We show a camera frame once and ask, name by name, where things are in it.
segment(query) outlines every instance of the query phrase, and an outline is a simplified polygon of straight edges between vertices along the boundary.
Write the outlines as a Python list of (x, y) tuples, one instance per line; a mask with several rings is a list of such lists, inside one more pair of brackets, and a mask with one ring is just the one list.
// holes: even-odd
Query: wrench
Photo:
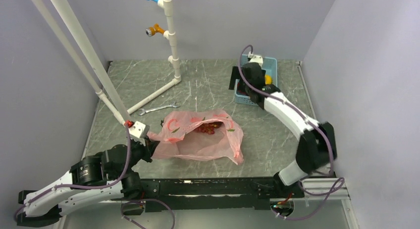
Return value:
[(177, 101), (175, 101), (171, 104), (168, 104), (168, 105), (162, 105), (162, 106), (155, 107), (155, 108), (152, 108), (152, 109), (147, 109), (147, 110), (146, 109), (139, 109), (140, 110), (139, 115), (143, 116), (146, 113), (153, 112), (153, 111), (156, 111), (156, 110), (166, 109), (166, 108), (176, 108), (177, 109), (180, 106), (176, 105), (176, 103), (177, 103)]

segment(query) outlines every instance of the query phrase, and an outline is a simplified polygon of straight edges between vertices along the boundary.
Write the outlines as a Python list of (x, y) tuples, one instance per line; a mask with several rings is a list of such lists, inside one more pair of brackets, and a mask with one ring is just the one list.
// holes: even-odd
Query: gray marble surface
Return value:
[[(234, 103), (228, 90), (233, 59), (197, 59), (181, 62), (182, 81), (145, 108), (179, 101), (180, 111), (224, 109), (243, 129), (244, 162), (234, 164), (228, 158), (201, 162), (184, 159), (140, 161), (133, 170), (142, 178), (200, 178), (272, 176), (290, 164), (298, 140), (279, 120), (259, 107)], [(131, 107), (173, 78), (173, 69), (165, 60), (124, 60), (112, 62), (109, 76), (126, 107)], [(312, 116), (311, 105), (294, 60), (278, 62), (279, 87), (286, 97)], [(164, 109), (138, 116), (134, 120), (150, 125), (159, 133), (160, 120), (174, 109)], [(100, 103), (86, 155), (126, 144), (125, 130), (110, 110)]]

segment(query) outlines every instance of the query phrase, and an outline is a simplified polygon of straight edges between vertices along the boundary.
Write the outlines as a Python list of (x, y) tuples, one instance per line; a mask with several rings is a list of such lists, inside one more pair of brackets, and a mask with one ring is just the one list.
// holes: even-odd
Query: yellow fruit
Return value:
[(273, 83), (273, 79), (271, 78), (271, 76), (269, 75), (265, 75), (265, 84), (272, 84)]

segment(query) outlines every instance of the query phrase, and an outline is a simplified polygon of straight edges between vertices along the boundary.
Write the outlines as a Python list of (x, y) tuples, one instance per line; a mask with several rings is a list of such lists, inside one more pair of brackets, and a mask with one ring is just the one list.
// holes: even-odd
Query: plastic bag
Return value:
[(237, 165), (244, 161), (241, 152), (244, 133), (223, 110), (171, 112), (165, 117), (161, 132), (149, 132), (148, 136), (151, 140), (160, 141), (153, 159), (178, 157), (209, 161), (228, 157)]

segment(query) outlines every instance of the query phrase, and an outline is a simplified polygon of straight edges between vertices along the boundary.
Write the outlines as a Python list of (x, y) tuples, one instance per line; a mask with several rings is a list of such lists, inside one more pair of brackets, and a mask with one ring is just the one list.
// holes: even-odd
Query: blue basket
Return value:
[[(262, 69), (265, 70), (265, 74), (271, 76), (271, 78), (273, 79), (273, 84), (278, 87), (277, 85), (277, 59), (271, 58), (271, 57), (263, 57), (262, 60), (263, 60)], [(241, 66), (243, 64), (246, 64), (247, 62), (248, 62), (248, 56), (242, 55)], [(239, 79), (237, 79), (235, 82), (235, 89), (234, 89), (235, 103), (257, 106), (256, 103), (251, 101), (251, 98), (249, 96), (243, 95), (238, 92), (237, 90), (238, 82), (239, 82)]]

